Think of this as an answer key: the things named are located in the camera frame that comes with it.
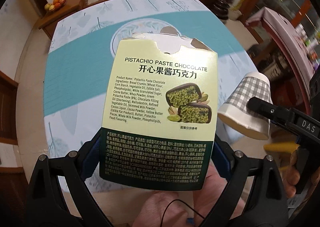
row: pink tablecloth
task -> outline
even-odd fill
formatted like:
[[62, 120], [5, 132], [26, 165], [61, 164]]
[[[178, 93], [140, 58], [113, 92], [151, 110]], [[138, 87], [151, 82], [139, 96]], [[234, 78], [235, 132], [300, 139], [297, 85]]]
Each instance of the pink tablecloth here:
[[250, 17], [246, 21], [246, 25], [252, 26], [254, 23], [261, 21], [265, 22], [283, 43], [297, 68], [309, 99], [309, 82], [315, 71], [306, 56], [306, 49], [295, 28], [286, 18], [266, 7]]

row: chocolate piece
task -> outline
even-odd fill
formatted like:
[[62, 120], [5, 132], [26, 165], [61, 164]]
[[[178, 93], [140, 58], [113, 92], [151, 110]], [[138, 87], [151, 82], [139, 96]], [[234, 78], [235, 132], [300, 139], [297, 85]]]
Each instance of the chocolate piece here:
[[201, 98], [201, 91], [194, 83], [187, 83], [169, 90], [165, 97], [170, 106], [179, 108]]
[[189, 103], [179, 107], [178, 115], [181, 122], [209, 123], [211, 121], [211, 107], [202, 103]]

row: paper cup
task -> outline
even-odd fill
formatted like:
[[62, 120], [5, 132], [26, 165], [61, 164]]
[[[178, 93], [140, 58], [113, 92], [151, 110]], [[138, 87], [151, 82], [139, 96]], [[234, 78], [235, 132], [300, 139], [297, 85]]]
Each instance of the paper cup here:
[[218, 117], [247, 137], [268, 140], [270, 120], [247, 108], [252, 97], [272, 103], [270, 82], [259, 72], [250, 72], [244, 76], [236, 90], [219, 108]]

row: tiled floor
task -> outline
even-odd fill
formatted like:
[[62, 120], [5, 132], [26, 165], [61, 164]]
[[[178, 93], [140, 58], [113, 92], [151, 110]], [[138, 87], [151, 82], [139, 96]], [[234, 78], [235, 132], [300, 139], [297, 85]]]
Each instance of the tiled floor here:
[[[242, 25], [241, 22], [228, 21], [227, 28], [233, 33], [244, 49], [257, 43], [254, 37]], [[19, 88], [17, 93], [16, 124], [17, 136], [21, 161], [26, 173], [27, 180], [30, 180], [33, 167], [39, 155], [48, 154], [48, 146], [44, 131], [43, 119], [43, 82], [45, 65], [48, 56], [50, 40], [42, 30], [36, 30], [30, 41], [26, 56], [19, 72]], [[242, 138], [234, 144], [233, 148], [242, 150], [252, 157], [263, 158], [265, 152], [263, 145], [266, 142], [256, 141], [249, 138]], [[95, 194], [94, 198], [98, 202], [106, 215], [113, 218], [115, 224], [132, 222], [139, 212], [139, 206], [148, 197], [145, 190], [135, 189], [134, 192], [126, 193], [126, 199], [130, 202], [126, 204], [130, 214], [121, 214], [113, 206], [115, 197], [123, 195], [119, 191]], [[71, 212], [78, 215], [78, 212], [71, 200], [70, 194], [65, 194]]]

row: apple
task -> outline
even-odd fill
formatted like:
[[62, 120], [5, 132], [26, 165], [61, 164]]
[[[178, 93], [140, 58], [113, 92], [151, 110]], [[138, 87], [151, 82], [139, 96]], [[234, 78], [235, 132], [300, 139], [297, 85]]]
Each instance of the apple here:
[[61, 4], [62, 4], [64, 1], [65, 1], [65, 0], [59, 0], [59, 3], [61, 3]]
[[51, 6], [51, 4], [46, 4], [45, 7], [44, 7], [44, 9], [45, 9], [46, 11], [49, 11], [50, 6]]
[[53, 0], [53, 4], [57, 4], [60, 0]]

